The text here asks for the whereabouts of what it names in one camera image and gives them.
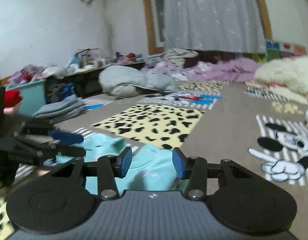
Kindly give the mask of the folded grey sweatpants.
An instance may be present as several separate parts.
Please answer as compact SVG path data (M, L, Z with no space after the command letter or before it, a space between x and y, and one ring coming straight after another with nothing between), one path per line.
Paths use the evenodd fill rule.
M36 111L32 118L47 120L54 124L74 118L85 111L85 103L82 98L71 95L61 102L50 103Z

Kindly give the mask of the cream puffer quilt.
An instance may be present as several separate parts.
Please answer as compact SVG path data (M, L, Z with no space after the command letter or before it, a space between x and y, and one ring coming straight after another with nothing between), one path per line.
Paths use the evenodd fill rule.
M271 60L261 65L254 79L245 84L308 105L308 56Z

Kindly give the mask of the beige crumpled clothes pile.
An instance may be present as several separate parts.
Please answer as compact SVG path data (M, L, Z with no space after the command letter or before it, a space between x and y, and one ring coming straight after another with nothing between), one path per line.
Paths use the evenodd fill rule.
M183 67L185 64L186 59L192 59L199 55L198 52L194 50L187 50L181 48L173 48L169 49L161 54L154 54L148 56L148 60L151 65L155 63L165 61L174 64L178 67Z

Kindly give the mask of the wooden window frame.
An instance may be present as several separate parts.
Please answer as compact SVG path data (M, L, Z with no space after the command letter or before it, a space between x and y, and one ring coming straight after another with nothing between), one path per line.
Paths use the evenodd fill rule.
M260 20L262 22L264 37L266 40L272 39L272 27L269 18L268 7L266 5L265 0L256 0L258 10L260 13ZM147 45L148 45L148 54L153 56L155 54L161 54L164 51L162 46L158 45L156 41L156 33L155 30L155 20L154 20L154 12L153 5L154 2L152 0L143 0L144 5L144 13L145 13L145 23L146 23L146 31L147 31Z

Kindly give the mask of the teal lion print garment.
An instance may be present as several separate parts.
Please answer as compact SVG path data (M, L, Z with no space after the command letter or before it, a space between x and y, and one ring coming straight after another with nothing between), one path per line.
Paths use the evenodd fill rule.
M115 178L119 193L124 190L184 191L187 180L180 180L172 162L172 151L145 144L142 147L128 144L124 138L92 133L77 147L84 148L86 162L96 161L107 155L119 155L125 147L132 148L132 163L123 179Z

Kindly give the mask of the grey star curtain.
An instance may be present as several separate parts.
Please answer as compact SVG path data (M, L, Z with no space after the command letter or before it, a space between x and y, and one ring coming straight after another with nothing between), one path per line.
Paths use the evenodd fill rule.
M265 53L256 0L164 0L164 47Z

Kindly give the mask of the colourful foam play mat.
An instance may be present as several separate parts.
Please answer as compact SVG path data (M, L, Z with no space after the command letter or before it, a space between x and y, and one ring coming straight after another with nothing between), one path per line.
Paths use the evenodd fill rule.
M307 55L306 46L290 42L281 42L274 40L265 41L265 54L252 54L251 58L256 62L269 62L275 59L285 57L298 57Z

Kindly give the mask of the Mickey Mouse print blanket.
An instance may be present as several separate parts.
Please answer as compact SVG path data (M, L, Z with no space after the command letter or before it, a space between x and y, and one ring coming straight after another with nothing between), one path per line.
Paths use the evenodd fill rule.
M277 113L272 100L250 97L245 93L245 84L233 83L224 85L221 99L213 109L205 110L205 114L197 122L189 136L180 147L187 156L198 155L211 163L219 163L221 159L231 159L251 171L266 176L261 171L262 161L249 154L248 148L258 147L257 138L264 136L259 123L267 122L286 125L292 132L306 133L304 114ZM112 103L94 109L86 114L57 124L68 131L79 130L86 135L93 132L119 137L108 130L94 128L93 124L110 118L128 108L141 104L143 96L114 100L112 96L99 95L93 99L104 98ZM271 136L265 127L265 136ZM308 239L308 169L299 180L275 183L288 191L296 200L298 212L291 231L299 239Z

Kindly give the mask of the dark side table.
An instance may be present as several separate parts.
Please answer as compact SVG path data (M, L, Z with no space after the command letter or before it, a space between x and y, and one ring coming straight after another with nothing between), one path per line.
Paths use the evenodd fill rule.
M118 86L131 85L145 87L146 77L138 69L131 66L95 67L85 72L68 74L62 82L73 83L78 97L108 93L114 95Z

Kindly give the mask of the purple floral duvet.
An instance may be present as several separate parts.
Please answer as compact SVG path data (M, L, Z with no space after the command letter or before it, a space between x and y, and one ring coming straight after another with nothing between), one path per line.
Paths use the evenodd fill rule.
M259 67L260 63L252 59L238 58L218 64L199 61L193 67L180 67L168 61L160 61L152 68L141 68L141 71L143 73L165 74L180 81L247 82L254 79L255 72Z

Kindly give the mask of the red garment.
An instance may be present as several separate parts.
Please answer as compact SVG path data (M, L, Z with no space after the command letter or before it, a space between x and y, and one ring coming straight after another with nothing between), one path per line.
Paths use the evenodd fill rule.
M21 92L18 89L5 91L4 107L10 108L16 106L22 101Z

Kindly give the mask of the grey puffer jacket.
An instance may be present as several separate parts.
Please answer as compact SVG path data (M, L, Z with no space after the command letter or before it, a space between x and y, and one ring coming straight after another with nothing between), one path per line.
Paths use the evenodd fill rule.
M110 66L99 74L104 93L118 98L131 98L145 93L176 92L178 84L173 77L155 72L142 72L127 66Z

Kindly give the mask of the teal plastic storage bin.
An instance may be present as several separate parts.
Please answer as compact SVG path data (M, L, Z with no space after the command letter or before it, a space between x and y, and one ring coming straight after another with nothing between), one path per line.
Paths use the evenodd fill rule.
M19 113L26 116L32 116L42 106L46 104L45 98L45 80L34 81L23 85L10 83L5 85L6 90L17 89L22 96Z

